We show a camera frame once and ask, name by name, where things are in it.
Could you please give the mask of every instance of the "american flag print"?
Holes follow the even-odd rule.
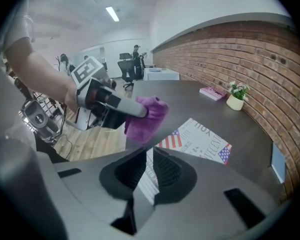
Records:
[[[166,149],[175,149],[181,148],[182,142],[180,133],[178,130],[175,130],[171,135],[167,136],[164,140],[159,142],[157,145],[159,148],[166,148]]]
[[[222,159],[223,163],[226,165],[229,159],[231,145],[228,143],[220,152],[219,157]]]

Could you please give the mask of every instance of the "purple cloth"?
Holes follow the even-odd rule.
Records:
[[[124,134],[128,139],[147,143],[156,133],[166,117],[169,106],[158,97],[137,97],[136,102],[148,110],[144,118],[128,116],[125,121]]]

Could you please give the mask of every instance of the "wooden floor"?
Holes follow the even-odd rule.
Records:
[[[126,82],[122,79],[116,79],[116,82],[116,92],[131,98],[132,87],[128,87],[125,91],[123,85]],[[75,113],[69,109],[67,110],[67,120],[74,121],[75,116]],[[70,161],[102,157],[121,152],[126,149],[124,127],[125,124],[117,130],[94,127],[81,131],[64,123],[62,135],[54,145],[54,148],[60,156]]]

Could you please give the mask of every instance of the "robotic arm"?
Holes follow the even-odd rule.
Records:
[[[75,121],[66,123],[81,131],[96,126],[117,129],[128,115],[143,118],[148,113],[140,103],[111,89],[111,80],[104,66],[94,57],[81,63],[71,76],[77,85],[78,110]]]

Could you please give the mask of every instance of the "white flower pot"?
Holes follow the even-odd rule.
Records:
[[[226,101],[226,104],[232,108],[233,110],[241,110],[242,106],[244,105],[244,101],[237,99],[235,96],[231,94],[231,96]]]

